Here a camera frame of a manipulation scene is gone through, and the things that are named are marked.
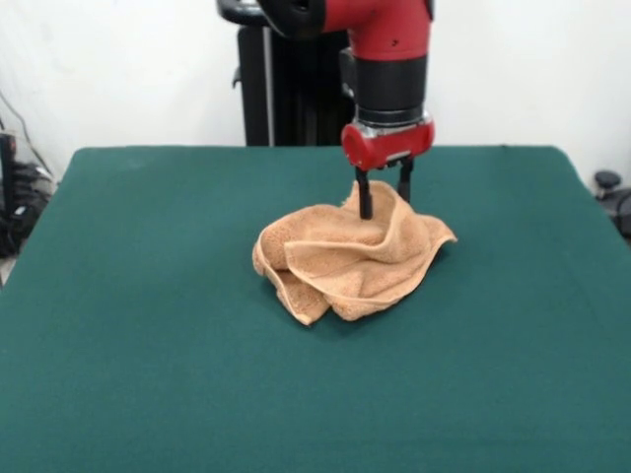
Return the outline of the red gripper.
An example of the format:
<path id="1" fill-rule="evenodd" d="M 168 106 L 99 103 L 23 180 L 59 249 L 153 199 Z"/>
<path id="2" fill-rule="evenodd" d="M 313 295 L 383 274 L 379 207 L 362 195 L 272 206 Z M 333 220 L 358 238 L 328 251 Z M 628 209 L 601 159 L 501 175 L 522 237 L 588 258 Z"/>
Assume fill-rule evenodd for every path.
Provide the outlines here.
<path id="1" fill-rule="evenodd" d="M 373 201 L 366 170 L 381 169 L 390 162 L 415 158 L 427 152 L 435 138 L 432 119 L 398 128 L 374 128 L 363 123 L 347 124 L 341 133 L 341 144 L 349 163 L 355 168 L 362 220 L 373 218 Z M 397 184 L 398 195 L 410 202 L 413 160 L 402 160 Z"/>

